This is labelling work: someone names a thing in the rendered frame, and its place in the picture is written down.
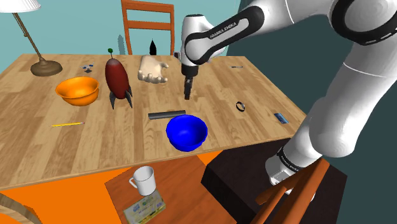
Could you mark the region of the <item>dark grey cylinder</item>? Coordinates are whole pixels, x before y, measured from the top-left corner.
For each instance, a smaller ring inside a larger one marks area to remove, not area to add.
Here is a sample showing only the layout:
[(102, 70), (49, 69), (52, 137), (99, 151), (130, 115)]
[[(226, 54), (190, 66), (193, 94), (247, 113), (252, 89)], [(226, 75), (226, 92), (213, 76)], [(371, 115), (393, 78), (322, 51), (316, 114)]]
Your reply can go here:
[(156, 113), (148, 113), (148, 118), (150, 120), (157, 120), (163, 118), (173, 118), (176, 116), (185, 115), (185, 110), (177, 110), (177, 111), (164, 111), (164, 112), (156, 112)]

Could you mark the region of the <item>beige hand figure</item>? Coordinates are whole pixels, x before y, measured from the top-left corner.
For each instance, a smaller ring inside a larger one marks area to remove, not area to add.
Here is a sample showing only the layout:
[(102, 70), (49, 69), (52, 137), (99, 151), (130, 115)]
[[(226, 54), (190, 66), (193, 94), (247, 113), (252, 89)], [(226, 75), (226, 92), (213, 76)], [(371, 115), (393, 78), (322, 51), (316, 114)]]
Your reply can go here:
[(168, 79), (162, 76), (162, 69), (168, 67), (168, 64), (158, 61), (151, 55), (143, 55), (137, 78), (148, 83), (166, 83)]

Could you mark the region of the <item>blue bowl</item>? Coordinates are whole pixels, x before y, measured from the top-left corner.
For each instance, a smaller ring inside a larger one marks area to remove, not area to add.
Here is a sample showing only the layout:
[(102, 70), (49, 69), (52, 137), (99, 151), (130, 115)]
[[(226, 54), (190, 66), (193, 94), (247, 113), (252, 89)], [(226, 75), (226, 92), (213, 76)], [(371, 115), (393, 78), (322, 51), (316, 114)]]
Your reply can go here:
[(193, 115), (179, 115), (172, 118), (165, 131), (171, 145), (183, 152), (197, 149), (208, 134), (205, 122)]

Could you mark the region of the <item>orange wooden chair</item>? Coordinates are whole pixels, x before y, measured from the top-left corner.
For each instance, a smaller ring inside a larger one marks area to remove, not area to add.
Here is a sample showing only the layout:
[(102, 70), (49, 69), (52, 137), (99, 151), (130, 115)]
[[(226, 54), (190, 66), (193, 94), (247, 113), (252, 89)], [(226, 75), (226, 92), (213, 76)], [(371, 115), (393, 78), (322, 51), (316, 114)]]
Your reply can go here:
[[(130, 29), (149, 29), (149, 30), (161, 30), (170, 31), (171, 47), (170, 55), (174, 54), (175, 47), (175, 35), (174, 35), (174, 5), (165, 3), (151, 3), (144, 1), (135, 0), (121, 0), (122, 15), (123, 15), (123, 26), (125, 31), (125, 41), (127, 44), (127, 52), (132, 55), (132, 47), (130, 44)], [(151, 11), (158, 13), (168, 13), (170, 16), (170, 22), (148, 22), (129, 20), (127, 18), (128, 10), (136, 11)]]

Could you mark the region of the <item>red toy rocket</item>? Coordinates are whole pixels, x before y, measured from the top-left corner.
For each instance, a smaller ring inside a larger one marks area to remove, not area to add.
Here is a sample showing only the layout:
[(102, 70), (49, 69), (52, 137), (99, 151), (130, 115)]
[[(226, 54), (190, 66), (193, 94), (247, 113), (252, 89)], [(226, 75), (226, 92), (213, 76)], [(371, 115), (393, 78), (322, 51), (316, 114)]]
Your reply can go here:
[(132, 90), (129, 84), (127, 72), (122, 63), (113, 58), (113, 49), (108, 48), (111, 58), (106, 62), (105, 77), (110, 90), (109, 100), (112, 108), (115, 108), (115, 99), (126, 99), (132, 108)]

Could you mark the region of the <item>light wooden table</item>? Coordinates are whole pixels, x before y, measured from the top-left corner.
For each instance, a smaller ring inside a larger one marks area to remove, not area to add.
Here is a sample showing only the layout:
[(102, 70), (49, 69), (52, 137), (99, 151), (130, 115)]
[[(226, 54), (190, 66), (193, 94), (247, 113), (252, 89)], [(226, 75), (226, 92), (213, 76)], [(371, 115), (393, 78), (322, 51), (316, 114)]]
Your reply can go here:
[[(33, 54), (19, 56), (0, 74), (0, 191), (182, 157), (166, 136), (167, 120), (150, 120), (148, 113), (185, 110), (205, 121), (208, 135), (198, 154), (289, 138), (305, 118), (243, 56), (216, 57), (200, 66), (185, 100), (176, 58), (159, 56), (169, 66), (162, 72), (168, 81), (151, 84), (137, 79), (139, 56), (122, 55), (132, 108), (116, 100), (114, 109), (104, 76), (107, 55), (52, 55), (52, 60), (63, 67), (55, 76), (34, 76)], [(84, 72), (81, 67), (91, 63), (92, 72)], [(70, 105), (55, 92), (59, 83), (79, 76), (99, 82), (98, 98), (87, 106)], [(73, 122), (85, 124), (51, 127)]]

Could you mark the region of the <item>dark robot stand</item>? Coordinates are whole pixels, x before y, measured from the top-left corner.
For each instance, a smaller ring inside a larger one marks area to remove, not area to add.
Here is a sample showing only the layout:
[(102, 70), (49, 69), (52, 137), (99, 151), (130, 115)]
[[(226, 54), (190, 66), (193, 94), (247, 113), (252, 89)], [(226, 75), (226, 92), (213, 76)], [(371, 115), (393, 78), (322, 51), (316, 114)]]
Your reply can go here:
[[(288, 138), (222, 151), (205, 168), (201, 183), (237, 224), (249, 224), (261, 206), (255, 198), (270, 188), (265, 161)], [(329, 166), (300, 224), (337, 224), (347, 175)]]

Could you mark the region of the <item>white mug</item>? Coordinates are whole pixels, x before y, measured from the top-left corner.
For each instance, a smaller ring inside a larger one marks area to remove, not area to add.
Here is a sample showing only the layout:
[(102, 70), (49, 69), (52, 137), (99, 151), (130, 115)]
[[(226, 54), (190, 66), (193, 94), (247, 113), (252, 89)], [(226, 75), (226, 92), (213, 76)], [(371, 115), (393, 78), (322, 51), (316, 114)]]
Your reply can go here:
[(138, 168), (129, 179), (129, 183), (136, 188), (143, 197), (152, 194), (157, 187), (153, 168), (147, 165)]

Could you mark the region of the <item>brown wooden side table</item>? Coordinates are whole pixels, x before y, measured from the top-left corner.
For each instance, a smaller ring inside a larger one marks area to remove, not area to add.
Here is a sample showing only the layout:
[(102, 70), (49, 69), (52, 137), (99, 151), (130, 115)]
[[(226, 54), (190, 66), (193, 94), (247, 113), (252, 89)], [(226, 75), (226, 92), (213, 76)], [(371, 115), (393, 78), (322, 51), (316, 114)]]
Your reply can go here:
[[(223, 206), (201, 184), (204, 163), (197, 156), (151, 163), (157, 190), (166, 208), (147, 224), (236, 224)], [(117, 224), (128, 224), (123, 211), (142, 199), (129, 179), (139, 166), (131, 167), (105, 182), (119, 216)]]

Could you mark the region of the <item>orange bowl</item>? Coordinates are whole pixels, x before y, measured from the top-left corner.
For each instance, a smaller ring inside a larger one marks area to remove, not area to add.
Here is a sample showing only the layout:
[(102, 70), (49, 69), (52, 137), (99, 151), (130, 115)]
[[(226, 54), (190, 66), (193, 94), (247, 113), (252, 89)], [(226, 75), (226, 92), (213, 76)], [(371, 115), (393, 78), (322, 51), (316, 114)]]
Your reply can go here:
[(79, 76), (62, 81), (55, 88), (57, 95), (73, 106), (87, 106), (99, 95), (99, 82), (88, 76)]

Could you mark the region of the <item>yellow green box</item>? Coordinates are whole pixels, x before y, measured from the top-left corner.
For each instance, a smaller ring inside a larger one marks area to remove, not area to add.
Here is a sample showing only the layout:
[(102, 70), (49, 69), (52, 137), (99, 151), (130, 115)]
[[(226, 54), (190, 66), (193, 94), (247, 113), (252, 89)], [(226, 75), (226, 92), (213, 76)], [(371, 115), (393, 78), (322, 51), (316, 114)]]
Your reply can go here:
[(128, 224), (146, 224), (166, 208), (166, 204), (158, 192), (143, 197), (123, 211)]

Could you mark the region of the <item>brass lamp with white shade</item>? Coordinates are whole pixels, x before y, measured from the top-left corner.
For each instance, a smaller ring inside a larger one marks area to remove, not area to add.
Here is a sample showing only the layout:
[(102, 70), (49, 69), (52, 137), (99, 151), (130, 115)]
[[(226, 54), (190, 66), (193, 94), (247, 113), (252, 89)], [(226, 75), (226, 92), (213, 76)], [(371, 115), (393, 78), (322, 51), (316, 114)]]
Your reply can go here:
[(41, 5), (38, 0), (0, 0), (0, 13), (11, 13), (13, 15), (24, 36), (28, 38), (38, 55), (39, 61), (31, 66), (31, 73), (40, 77), (53, 76), (62, 71), (62, 66), (58, 62), (46, 60), (42, 57), (19, 16), (19, 13), (32, 12), (40, 8)]

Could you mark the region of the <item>light wooden curved furniture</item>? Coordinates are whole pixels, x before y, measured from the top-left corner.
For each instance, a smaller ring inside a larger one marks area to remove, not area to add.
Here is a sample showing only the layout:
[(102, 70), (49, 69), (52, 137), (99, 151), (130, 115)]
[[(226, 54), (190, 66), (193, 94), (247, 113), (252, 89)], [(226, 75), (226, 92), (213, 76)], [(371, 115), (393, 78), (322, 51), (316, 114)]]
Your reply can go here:
[(21, 224), (43, 224), (35, 210), (0, 193), (0, 214), (5, 214)]

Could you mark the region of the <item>orange wooden chair frame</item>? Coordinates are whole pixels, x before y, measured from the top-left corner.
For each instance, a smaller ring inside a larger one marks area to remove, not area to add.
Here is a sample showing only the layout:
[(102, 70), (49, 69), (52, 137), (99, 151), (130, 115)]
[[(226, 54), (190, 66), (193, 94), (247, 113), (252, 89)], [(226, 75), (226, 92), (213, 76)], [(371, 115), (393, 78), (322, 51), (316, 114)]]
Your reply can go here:
[(263, 224), (288, 190), (291, 190), (290, 195), (270, 224), (299, 224), (329, 166), (325, 159), (320, 158), (259, 194), (256, 203), (261, 205), (261, 209), (250, 224)]

